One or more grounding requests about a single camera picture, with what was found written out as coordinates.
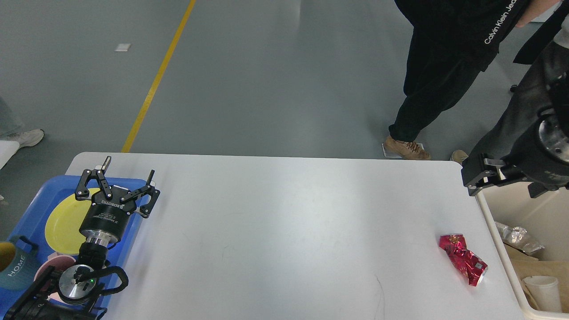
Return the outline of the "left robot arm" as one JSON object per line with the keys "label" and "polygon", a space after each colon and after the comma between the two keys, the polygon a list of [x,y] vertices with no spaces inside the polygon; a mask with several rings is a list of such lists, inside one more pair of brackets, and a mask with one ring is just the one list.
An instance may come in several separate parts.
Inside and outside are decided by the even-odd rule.
{"label": "left robot arm", "polygon": [[41,187],[8,240],[16,257],[1,257],[3,320],[99,320],[126,289],[123,266],[160,192],[154,171],[106,177],[110,162]]}

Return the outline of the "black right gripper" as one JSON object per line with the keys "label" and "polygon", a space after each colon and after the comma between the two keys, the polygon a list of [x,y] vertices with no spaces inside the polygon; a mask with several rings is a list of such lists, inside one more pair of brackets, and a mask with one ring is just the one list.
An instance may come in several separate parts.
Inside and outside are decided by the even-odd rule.
{"label": "black right gripper", "polygon": [[482,153],[469,156],[461,165],[463,186],[469,196],[484,188],[529,179],[534,181],[528,185],[529,196],[535,199],[568,183],[568,137],[556,115],[542,115],[516,139],[502,160]]}

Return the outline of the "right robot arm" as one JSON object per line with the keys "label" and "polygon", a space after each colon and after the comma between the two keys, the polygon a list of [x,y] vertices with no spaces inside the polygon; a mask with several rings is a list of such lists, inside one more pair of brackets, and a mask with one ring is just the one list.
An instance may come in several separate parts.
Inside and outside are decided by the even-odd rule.
{"label": "right robot arm", "polygon": [[516,139],[508,155],[498,160],[482,153],[463,165],[462,181],[469,195],[518,182],[528,183],[530,198],[568,188],[567,73],[547,85],[547,93],[551,105],[538,110],[536,120]]}

